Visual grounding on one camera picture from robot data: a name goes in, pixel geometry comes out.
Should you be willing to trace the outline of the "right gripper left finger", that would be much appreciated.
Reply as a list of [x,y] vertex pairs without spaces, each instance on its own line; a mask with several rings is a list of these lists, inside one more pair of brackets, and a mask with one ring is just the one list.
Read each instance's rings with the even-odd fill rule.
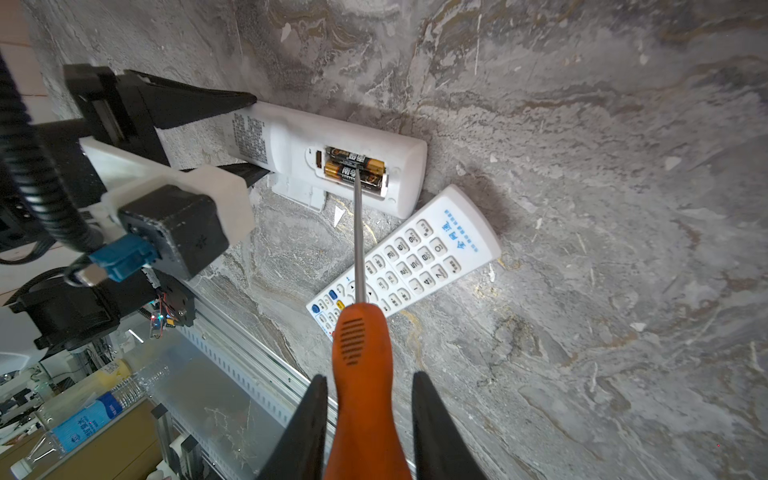
[[257,479],[321,479],[327,431],[327,378],[315,375]]

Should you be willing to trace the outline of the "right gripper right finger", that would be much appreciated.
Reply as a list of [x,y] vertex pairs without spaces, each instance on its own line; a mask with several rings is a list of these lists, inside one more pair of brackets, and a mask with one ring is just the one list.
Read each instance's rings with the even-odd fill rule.
[[418,479],[486,479],[429,375],[413,375],[412,424]]

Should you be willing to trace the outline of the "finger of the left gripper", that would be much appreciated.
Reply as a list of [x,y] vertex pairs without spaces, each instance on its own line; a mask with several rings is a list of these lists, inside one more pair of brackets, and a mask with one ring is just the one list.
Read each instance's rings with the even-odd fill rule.
[[196,87],[135,70],[126,79],[137,81],[139,96],[154,127],[172,129],[228,114],[257,103],[248,92]]
[[251,163],[201,165],[179,173],[179,185],[191,188],[250,188],[269,171]]

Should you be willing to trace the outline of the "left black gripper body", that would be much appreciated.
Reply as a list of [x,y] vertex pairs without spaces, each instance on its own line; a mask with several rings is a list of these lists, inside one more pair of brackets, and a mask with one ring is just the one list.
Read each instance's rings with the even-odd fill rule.
[[95,204],[106,192],[81,149],[82,138],[92,137],[161,165],[170,164],[140,96],[123,97],[121,89],[130,85],[130,73],[117,75],[108,67],[70,64],[63,67],[63,75],[80,116],[42,123],[35,130],[75,206]]

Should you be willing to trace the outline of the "white remote control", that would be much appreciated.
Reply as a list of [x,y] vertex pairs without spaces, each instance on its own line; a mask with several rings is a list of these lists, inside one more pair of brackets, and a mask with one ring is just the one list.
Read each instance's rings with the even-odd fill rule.
[[500,255],[488,220],[450,185],[365,254],[366,300],[389,318]]
[[314,211],[326,196],[354,197],[405,219],[415,209],[425,176],[423,140],[266,102],[226,114],[223,131],[230,155],[268,171],[272,191]]

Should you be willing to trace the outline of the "orange handled screwdriver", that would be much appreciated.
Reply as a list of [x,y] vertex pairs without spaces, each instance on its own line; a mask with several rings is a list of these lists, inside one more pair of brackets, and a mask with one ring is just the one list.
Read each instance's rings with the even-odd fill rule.
[[381,309],[367,297],[361,175],[354,183],[355,301],[337,322],[332,368],[338,417],[326,479],[410,479],[396,430],[390,333]]

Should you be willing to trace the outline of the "black gold AAA battery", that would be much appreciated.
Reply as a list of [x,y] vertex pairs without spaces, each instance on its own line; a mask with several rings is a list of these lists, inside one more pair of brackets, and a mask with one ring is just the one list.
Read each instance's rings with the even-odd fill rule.
[[340,165],[362,169],[379,176],[386,174],[386,164],[382,160],[335,147],[327,147],[326,154],[331,161]]
[[382,190],[383,177],[365,169],[359,169],[334,161],[328,161],[324,166],[324,175],[327,178],[354,185],[359,177],[363,190],[379,194]]

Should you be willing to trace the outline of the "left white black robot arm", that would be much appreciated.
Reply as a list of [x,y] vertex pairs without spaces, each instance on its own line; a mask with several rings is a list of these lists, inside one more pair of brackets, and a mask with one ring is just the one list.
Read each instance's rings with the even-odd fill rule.
[[30,245],[25,263],[55,244],[76,253],[2,306],[1,362],[12,369],[78,349],[148,304],[155,334],[191,325],[186,283],[251,232],[249,190],[266,173],[175,169],[159,137],[253,106],[253,94],[88,64],[64,76],[80,117],[33,124],[1,71],[1,248]]

